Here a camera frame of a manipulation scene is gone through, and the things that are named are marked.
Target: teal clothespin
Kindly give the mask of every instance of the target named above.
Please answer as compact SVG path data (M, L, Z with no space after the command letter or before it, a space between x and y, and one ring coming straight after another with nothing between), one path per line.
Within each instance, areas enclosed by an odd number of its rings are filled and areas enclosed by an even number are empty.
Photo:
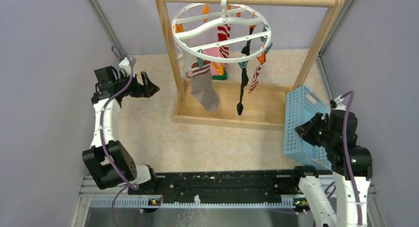
M245 61L245 62L239 62L238 64L239 64L239 66L240 66L240 68L241 68L242 70L247 70L247 68L248 68L248 61Z
M268 31L268 25L264 25L263 26L263 32L266 32L266 31ZM264 42L264 41L266 41L266 36L263 36L263 37L260 37L260 40L262 41L262 42Z
M271 49L272 44L273 44L273 43L269 44L269 46L265 49L265 55L266 55L266 54L269 52L269 50Z
M199 68L202 69L202 67L204 66L204 60L202 58L199 58L199 57L197 57L197 60L198 60L198 66L199 66Z

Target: sock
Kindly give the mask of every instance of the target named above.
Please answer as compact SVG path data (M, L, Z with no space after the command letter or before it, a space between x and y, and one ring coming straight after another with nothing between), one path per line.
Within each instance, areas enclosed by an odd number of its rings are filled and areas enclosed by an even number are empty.
M262 69L262 65L266 61L265 52L263 52L261 56L258 56L257 59L258 59L259 63L257 65L256 69L254 70L253 79L251 81L251 86L250 86L250 89L249 89L249 93L251 93L253 91L253 89L255 89L256 86L259 84L260 70Z
M237 114L240 116L243 113L243 109L244 109L244 106L242 104L242 102L243 102L243 93L245 91L245 87L249 83L248 71L247 71L248 62L247 61L240 62L239 63L239 66L242 69L242 83L240 85L240 101L237 104Z
M230 38L230 30L231 25L230 24L224 24L217 27L217 35L218 35L218 41L222 42L225 40L228 40ZM229 56L229 46L223 45L220 46L220 54L222 58L228 58Z
M211 62L204 60L204 66L199 67L198 63L192 64L192 91L191 94L205 108L206 111L213 111L220 105L220 98L212 86L212 75L210 72Z

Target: hanger hook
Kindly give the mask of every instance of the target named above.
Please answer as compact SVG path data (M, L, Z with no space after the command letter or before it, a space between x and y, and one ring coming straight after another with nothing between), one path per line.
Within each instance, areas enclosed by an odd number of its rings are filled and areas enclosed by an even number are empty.
M227 0L221 0L221 20L225 21L227 16Z

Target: wooden base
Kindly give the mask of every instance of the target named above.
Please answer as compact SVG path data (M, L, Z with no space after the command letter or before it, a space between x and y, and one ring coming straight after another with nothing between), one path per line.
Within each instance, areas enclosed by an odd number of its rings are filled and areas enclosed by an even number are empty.
M185 103L181 105L178 97L173 116L175 122L261 129L284 130L286 93L291 87L259 84L249 94L250 85L245 87L243 95L243 114L237 114L237 103L240 99L240 83L229 81L212 81L220 97L218 109L208 112L191 94L191 80L184 79Z

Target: gray sock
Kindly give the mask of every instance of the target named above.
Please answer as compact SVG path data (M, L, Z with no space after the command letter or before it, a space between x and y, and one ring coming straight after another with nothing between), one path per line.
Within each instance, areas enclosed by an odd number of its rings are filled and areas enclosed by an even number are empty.
M206 111L213 111L220 105L220 98L212 86L210 61L204 60L204 66L199 68L198 63L192 65L192 91L198 102Z

